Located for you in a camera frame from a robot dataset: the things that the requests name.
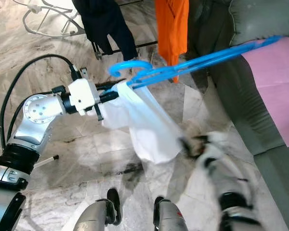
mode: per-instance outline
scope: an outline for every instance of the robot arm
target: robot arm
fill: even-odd
[[[77,112],[83,116],[93,107],[102,119],[98,103],[118,96],[112,92],[100,97],[95,84],[84,78],[75,80],[68,88],[70,93],[33,95],[24,103],[22,122],[0,156],[0,230],[15,229],[26,200],[19,191],[27,187],[56,119]]]

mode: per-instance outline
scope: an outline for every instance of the marble floor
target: marble floor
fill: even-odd
[[[52,3],[70,6],[71,1],[53,0]],[[136,44],[156,40],[153,1],[144,0],[121,10]],[[85,35],[53,39],[29,34],[22,24],[26,11],[25,6],[11,0],[0,0],[0,107],[17,71],[27,61],[43,54],[60,54],[78,68],[87,67],[90,78],[96,83],[112,79],[107,70],[123,60],[121,53],[104,56],[98,61]],[[34,18],[29,21],[32,26],[38,23]],[[50,30],[61,26],[51,21],[47,25],[45,29]],[[157,45],[137,51],[140,60],[149,61],[155,67],[165,65],[157,53]],[[123,76],[131,78],[135,71],[127,70]],[[208,82],[204,93],[197,89],[190,75],[180,78],[179,84],[164,81],[149,89],[188,134],[223,132],[223,145],[232,150],[234,159],[246,170],[254,186],[255,212],[260,221],[267,230],[287,231],[252,155],[221,106],[210,78]],[[15,108],[26,96],[69,83],[68,67],[56,58],[31,65],[17,83],[8,103],[5,130]],[[119,191],[123,221],[106,230],[153,230],[153,201],[158,195],[177,204],[190,231],[217,230],[220,215],[212,186],[199,162],[183,154],[166,164],[142,163],[132,148],[128,129],[108,130],[96,117],[77,114],[68,115],[56,123],[52,140],[40,160],[55,154],[60,155],[58,161],[32,172],[32,180],[23,192],[27,202],[16,228],[18,231],[70,231],[84,208],[96,199],[106,197],[110,187]]]

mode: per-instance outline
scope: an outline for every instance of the pink sheet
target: pink sheet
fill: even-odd
[[[258,92],[289,147],[289,38],[243,54]]]

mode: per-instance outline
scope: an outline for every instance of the black cable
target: black cable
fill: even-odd
[[[73,64],[66,58],[66,57],[63,57],[61,55],[58,55],[58,54],[46,54],[46,55],[42,55],[42,56],[39,56],[29,62],[27,62],[21,69],[20,71],[17,73],[17,75],[15,76],[13,82],[11,83],[7,93],[6,93],[6,96],[3,100],[3,103],[2,103],[2,107],[1,107],[1,111],[0,111],[0,139],[1,139],[1,146],[2,146],[2,149],[5,148],[5,136],[4,136],[4,113],[5,113],[5,109],[6,109],[6,105],[8,103],[8,100],[10,98],[10,95],[12,93],[12,90],[15,86],[15,84],[17,83],[19,77],[21,76],[21,74],[26,70],[26,68],[28,66],[30,66],[31,64],[35,63],[36,61],[38,60],[41,60],[41,59],[44,59],[44,58],[48,58],[48,57],[57,57],[57,58],[60,58],[62,60],[64,60],[68,65],[69,65],[69,68],[71,71],[75,71],[74,67],[73,67]]]
[[[40,94],[40,95],[52,94],[52,91],[36,93],[36,94],[33,94],[33,95],[38,95],[38,94]],[[22,109],[25,101],[26,101],[29,97],[33,96],[33,95],[30,95],[30,96],[28,96],[27,98],[25,98],[25,99],[18,105],[18,107],[16,108],[16,110],[15,110],[15,112],[14,112],[14,115],[13,115],[13,117],[12,117],[12,119],[11,119],[11,123],[10,123],[10,126],[9,126],[8,134],[6,135],[6,140],[7,140],[7,141],[9,140],[9,138],[10,138],[11,135],[12,135],[12,130],[13,130],[13,127],[14,127],[14,123],[15,123],[16,118],[17,118],[20,110]]]

